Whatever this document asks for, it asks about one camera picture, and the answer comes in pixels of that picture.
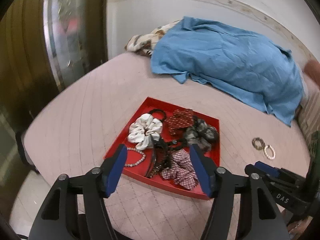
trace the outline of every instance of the patterned pillow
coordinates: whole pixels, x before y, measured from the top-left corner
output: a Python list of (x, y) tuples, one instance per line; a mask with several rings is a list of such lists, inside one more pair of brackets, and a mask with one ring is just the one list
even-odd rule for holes
[(308, 98), (304, 104), (301, 104), (298, 123), (309, 145), (312, 133), (320, 127), (320, 88), (307, 75), (304, 74), (303, 77), (308, 87)]

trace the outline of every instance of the fabric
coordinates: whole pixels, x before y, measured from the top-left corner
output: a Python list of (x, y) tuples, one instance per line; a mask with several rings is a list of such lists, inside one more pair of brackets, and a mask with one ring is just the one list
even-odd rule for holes
[(186, 189), (193, 189), (198, 184), (198, 178), (190, 161), (190, 156), (185, 150), (173, 152), (171, 168), (161, 171), (164, 179), (173, 179), (175, 184), (180, 184)]
[(183, 137), (188, 146), (197, 144), (203, 152), (211, 150), (211, 143), (219, 139), (219, 133), (215, 127), (208, 125), (203, 119), (193, 116), (194, 125), (188, 127)]
[(168, 124), (169, 132), (171, 135), (177, 134), (177, 130), (181, 128), (187, 128), (193, 125), (193, 111), (187, 110), (175, 110), (173, 116), (170, 116), (166, 123)]
[(134, 35), (124, 47), (127, 51), (135, 52), (141, 56), (151, 57), (157, 42), (175, 26), (179, 21), (160, 26), (154, 29), (150, 34)]
[(307, 75), (304, 75), (304, 81), (308, 87), (308, 100), (301, 105), (298, 123), (309, 145), (311, 135), (320, 128), (320, 88)]
[(152, 148), (151, 137), (158, 141), (162, 132), (162, 123), (151, 114), (143, 114), (129, 127), (128, 141), (137, 143), (136, 149), (143, 151)]
[(255, 32), (191, 17), (157, 43), (151, 70), (171, 74), (180, 83), (189, 76), (210, 83), (289, 126), (303, 92), (290, 50)]

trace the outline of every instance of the gray sheer scrunchie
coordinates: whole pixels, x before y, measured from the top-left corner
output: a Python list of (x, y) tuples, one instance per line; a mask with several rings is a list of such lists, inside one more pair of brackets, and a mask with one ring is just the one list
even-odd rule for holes
[(204, 152), (211, 150), (211, 143), (219, 140), (219, 133), (215, 127), (208, 125), (203, 119), (197, 118), (195, 115), (194, 125), (187, 128), (183, 137), (187, 140), (188, 145), (198, 144)]

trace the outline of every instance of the bracelet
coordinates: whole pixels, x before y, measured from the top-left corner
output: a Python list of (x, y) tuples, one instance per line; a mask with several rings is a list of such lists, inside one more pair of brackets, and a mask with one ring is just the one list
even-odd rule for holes
[(265, 148), (266, 144), (260, 137), (256, 137), (256, 138), (252, 139), (252, 146), (260, 151), (260, 150), (263, 150)]
[(167, 115), (165, 114), (165, 112), (161, 109), (155, 108), (149, 111), (149, 114), (153, 114), (155, 112), (161, 112), (163, 114), (163, 118), (160, 120), (162, 123), (164, 122), (165, 119), (167, 119)]
[[(272, 152), (272, 157), (267, 153), (267, 149), (270, 149), (271, 152)], [(267, 144), (264, 149), (263, 149), (263, 153), (264, 155), (267, 157), (267, 159), (269, 160), (274, 160), (275, 157), (276, 157), (276, 152), (274, 150), (274, 148), (270, 145), (270, 144)]]
[(140, 163), (142, 163), (144, 161), (144, 159), (146, 158), (146, 155), (142, 152), (142, 151), (139, 151), (137, 150), (136, 148), (131, 148), (131, 147), (128, 147), (127, 148), (128, 151), (135, 151), (137, 153), (140, 153), (142, 155), (142, 158), (140, 160), (138, 160), (136, 163), (134, 164), (125, 164), (124, 166), (125, 167), (134, 167), (134, 166), (137, 166), (139, 165)]

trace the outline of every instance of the floor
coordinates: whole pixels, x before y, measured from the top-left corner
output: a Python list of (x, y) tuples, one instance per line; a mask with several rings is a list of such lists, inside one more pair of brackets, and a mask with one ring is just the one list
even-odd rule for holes
[(30, 171), (14, 202), (9, 224), (17, 234), (29, 236), (32, 223), (50, 190), (44, 178)]

